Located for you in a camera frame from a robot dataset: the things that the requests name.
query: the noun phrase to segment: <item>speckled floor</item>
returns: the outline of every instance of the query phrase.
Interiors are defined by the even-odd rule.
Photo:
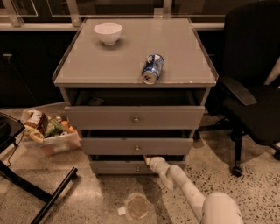
[[[20,118],[22,109],[2,109]],[[205,114],[203,123],[213,118]],[[187,158],[185,172],[207,196],[214,191],[229,194],[238,203],[246,224],[280,223],[280,162],[270,148],[244,138],[240,178],[229,173],[233,143],[228,131],[202,132]],[[11,146],[0,155],[7,162]],[[11,169],[33,184],[52,193],[72,167],[78,178],[59,196],[41,223],[198,223],[182,192],[168,190],[156,175],[98,176],[81,149],[43,155],[36,148],[20,145],[11,158]],[[118,209],[135,196],[148,201],[148,214],[138,220]],[[0,224],[30,223],[42,201],[0,176]]]

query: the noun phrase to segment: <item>blue soda can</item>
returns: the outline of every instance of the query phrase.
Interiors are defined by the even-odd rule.
[[[164,66],[164,58],[159,54],[152,54],[147,57],[142,71],[142,79],[146,84],[155,84]]]

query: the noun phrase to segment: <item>gray cabinet top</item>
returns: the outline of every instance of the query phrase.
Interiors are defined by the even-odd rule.
[[[116,22],[122,35],[114,45],[104,45],[94,27]],[[210,68],[193,28],[185,18],[88,19],[55,78],[59,87],[211,87],[217,75]],[[146,57],[164,58],[160,79],[143,83]]]

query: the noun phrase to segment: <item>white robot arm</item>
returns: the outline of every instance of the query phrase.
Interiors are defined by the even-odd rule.
[[[239,207],[227,194],[213,192],[205,197],[179,166],[169,165],[162,157],[145,160],[167,188],[181,189],[200,224],[243,224]]]

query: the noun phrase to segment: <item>black office chair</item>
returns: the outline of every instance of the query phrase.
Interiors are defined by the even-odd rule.
[[[224,32],[223,74],[206,108],[210,115],[225,116],[218,126],[232,129],[235,159],[231,172],[239,177],[242,136],[246,134],[257,144],[275,149],[274,157],[280,160],[276,145],[280,142],[280,1],[258,1],[231,10]]]

